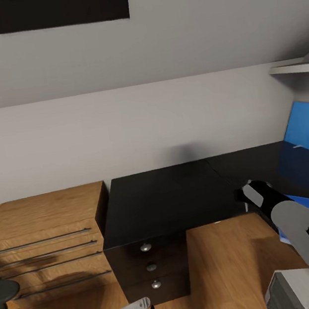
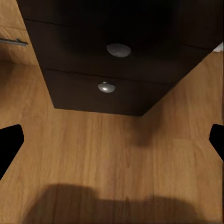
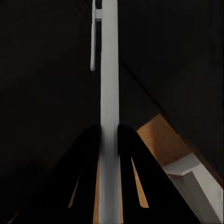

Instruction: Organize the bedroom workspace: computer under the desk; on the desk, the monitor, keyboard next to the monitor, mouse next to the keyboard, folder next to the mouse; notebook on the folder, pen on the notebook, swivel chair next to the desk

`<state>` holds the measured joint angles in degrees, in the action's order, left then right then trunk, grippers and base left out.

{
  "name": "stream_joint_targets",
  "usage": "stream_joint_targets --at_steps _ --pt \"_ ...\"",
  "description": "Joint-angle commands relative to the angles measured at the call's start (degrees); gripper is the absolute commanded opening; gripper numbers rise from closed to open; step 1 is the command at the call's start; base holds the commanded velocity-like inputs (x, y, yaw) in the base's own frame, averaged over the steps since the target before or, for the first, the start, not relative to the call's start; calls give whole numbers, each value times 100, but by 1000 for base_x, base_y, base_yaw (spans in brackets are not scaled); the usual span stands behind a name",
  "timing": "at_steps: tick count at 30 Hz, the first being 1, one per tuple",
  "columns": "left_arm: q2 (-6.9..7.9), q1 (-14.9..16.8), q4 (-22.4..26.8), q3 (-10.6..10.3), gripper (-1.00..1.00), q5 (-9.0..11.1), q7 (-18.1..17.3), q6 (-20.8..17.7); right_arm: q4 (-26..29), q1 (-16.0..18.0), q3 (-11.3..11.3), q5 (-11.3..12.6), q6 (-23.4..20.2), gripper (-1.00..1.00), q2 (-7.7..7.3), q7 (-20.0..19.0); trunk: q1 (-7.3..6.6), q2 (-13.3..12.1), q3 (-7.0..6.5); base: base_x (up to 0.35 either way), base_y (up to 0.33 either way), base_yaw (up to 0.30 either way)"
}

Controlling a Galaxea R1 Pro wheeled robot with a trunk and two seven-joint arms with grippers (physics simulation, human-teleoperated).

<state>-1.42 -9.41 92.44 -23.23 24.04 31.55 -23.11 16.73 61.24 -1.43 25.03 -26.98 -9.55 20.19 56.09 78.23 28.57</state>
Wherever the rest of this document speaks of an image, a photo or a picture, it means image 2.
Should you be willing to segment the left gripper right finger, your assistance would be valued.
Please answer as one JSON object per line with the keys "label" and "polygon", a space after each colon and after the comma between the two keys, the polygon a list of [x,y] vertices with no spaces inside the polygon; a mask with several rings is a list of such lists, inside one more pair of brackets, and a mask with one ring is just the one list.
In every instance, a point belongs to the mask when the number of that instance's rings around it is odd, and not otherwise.
{"label": "left gripper right finger", "polygon": [[209,141],[217,151],[220,158],[224,161],[224,126],[213,124],[210,132]]}

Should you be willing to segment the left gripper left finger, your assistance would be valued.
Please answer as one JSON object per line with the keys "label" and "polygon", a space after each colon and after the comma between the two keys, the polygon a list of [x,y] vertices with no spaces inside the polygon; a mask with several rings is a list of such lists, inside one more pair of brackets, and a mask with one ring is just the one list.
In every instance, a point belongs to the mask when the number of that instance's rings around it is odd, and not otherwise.
{"label": "left gripper left finger", "polygon": [[24,142],[20,124],[0,129],[0,180]]}

